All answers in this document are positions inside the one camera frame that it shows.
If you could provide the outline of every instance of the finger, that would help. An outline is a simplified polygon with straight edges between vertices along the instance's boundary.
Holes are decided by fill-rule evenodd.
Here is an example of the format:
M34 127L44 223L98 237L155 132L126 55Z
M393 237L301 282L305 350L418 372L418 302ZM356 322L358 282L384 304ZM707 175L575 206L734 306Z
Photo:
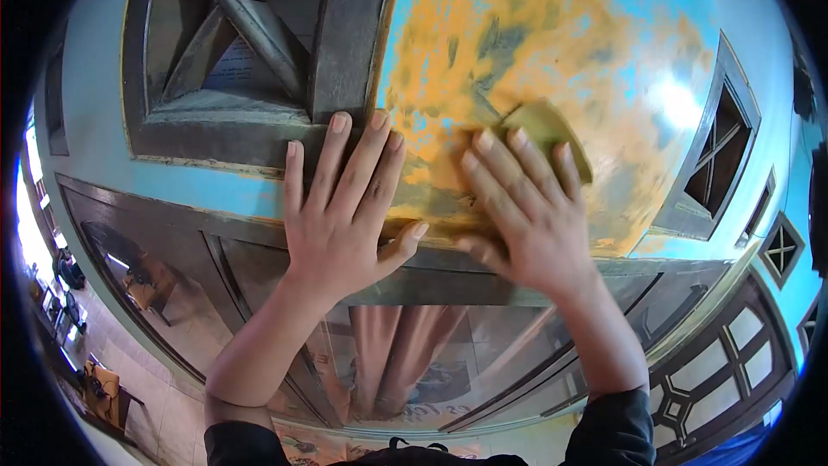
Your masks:
M287 143L285 164L285 220L299 215L302 209L302 166L305 163L305 146L298 140Z
M385 143L377 170L354 214L354 223L364 223L370 227L369 230L379 231L383 228L405 160L405 140L399 132L392 131Z
M570 200L575 203L581 202L580 176L578 174L578 167L574 165L572 146L568 142L558 144L555 145L555 149L552 152L555 154L557 169L560 171L561 188Z
M388 112L375 110L371 122L365 127L363 136L345 165L345 171L342 172L342 178L336 186L334 197L330 200L329 210L331 212L336 212L348 221L354 217L354 211L359 201L362 200L367 183L377 167L377 161L388 140L390 129Z
M411 222L402 228L394 241L383 248L377 256L377 275L375 282L388 277L417 253L417 244L426 234L428 223Z
M483 203L494 224L504 236L522 232L528 225L526 217L491 173L482 166L470 150L461 160L474 195Z
M328 206L330 192L334 189L334 180L342 164L342 153L351 133L351 124L351 116L344 111L338 111L330 118L305 208L320 212Z
M455 246L495 273L508 276L509 258L503 249L490 239L476 235L460 236L455 240Z
M546 201L535 184L523 173L512 152L494 136L491 129L485 129L474 138L474 145L492 176L509 194L512 202L521 208L530 220L537 220Z
M523 128L513 129L509 132L508 141L523 166L523 170L544 198L552 205L561 205L565 199L561 184L552 166L549 165L549 161L546 160L546 156L529 140L526 131Z

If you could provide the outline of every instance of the black shirt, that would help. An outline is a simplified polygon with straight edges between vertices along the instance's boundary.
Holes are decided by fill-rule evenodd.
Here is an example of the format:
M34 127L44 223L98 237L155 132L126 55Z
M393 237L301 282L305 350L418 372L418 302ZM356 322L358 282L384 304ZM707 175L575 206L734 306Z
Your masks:
M213 425L204 432L204 444L207 448L210 466L290 465L276 434L253 423L226 421ZM586 406L580 424L570 436L564 465L653 464L655 459L656 450L652 447L649 396L642 390L630 390L602 396ZM400 449L378 450L356 461L336 463L336 466L379 464L403 466L423 463L444 464L445 466L526 464L516 455L495 455L485 460L471 460L461 459L432 448L408 446Z

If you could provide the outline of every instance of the black sleeve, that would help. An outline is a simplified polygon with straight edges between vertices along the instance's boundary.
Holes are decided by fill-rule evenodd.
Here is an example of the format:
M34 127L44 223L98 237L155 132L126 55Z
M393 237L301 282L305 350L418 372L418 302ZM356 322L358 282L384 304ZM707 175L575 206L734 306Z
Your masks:
M589 403L570 436L565 465L652 464L652 418L649 393L629 390Z
M279 436L273 430L247 421L224 421L204 432L204 447L210 466L268 464L291 466Z

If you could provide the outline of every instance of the sanding sponge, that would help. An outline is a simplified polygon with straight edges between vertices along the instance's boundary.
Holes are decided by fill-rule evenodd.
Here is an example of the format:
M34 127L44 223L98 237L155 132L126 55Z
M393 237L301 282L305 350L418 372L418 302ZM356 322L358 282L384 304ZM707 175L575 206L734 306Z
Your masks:
M529 139L546 155L553 169L555 168L552 158L553 146L559 142L570 143L574 165L578 169L581 183L592 183L592 167L586 160L584 146L575 137L561 111L549 101L541 99L524 103L502 121L501 127L504 129L523 128Z

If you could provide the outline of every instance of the hand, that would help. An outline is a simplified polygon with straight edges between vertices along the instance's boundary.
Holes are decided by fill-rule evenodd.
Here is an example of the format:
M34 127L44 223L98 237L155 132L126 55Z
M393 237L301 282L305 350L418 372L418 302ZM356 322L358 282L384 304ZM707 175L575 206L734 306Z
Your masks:
M288 143L285 232L291 264L282 281L296 291L340 300L391 274L417 251L428 229L422 222L408 224L377 252L406 156L405 140L390 124L385 110L373 113L335 183L352 122L345 112L334 114L304 205L305 151L297 140Z
M558 177L522 129L506 146L486 129L474 138L461 165L506 243L461 236L457 246L513 283L549 296L555 303L591 288L598 271L590 257L584 199L568 144L553 153Z

